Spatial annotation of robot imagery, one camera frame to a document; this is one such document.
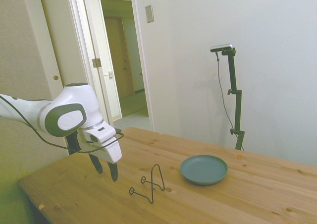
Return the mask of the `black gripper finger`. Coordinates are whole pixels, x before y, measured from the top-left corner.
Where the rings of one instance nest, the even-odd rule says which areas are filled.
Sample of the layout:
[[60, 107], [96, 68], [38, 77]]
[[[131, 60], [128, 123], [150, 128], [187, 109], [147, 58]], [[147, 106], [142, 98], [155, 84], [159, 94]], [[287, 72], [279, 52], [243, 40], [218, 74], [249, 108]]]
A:
[[99, 174], [102, 174], [103, 173], [103, 167], [99, 161], [99, 158], [92, 155], [92, 154], [89, 154], [89, 157], [92, 161], [92, 164], [94, 165], [96, 171], [99, 173]]
[[117, 167], [117, 163], [111, 163], [111, 162], [107, 162], [109, 170], [110, 170], [110, 175], [111, 175], [111, 179], [113, 182], [116, 182], [118, 180], [118, 167]]

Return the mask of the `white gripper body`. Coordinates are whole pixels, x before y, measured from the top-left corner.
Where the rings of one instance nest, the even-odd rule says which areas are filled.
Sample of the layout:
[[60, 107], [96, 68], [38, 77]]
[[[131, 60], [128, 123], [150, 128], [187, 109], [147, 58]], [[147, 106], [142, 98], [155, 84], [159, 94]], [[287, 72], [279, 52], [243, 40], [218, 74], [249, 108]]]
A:
[[111, 137], [103, 143], [93, 142], [88, 144], [88, 150], [96, 150], [92, 152], [92, 155], [112, 164], [118, 162], [122, 158], [121, 148], [116, 137]]

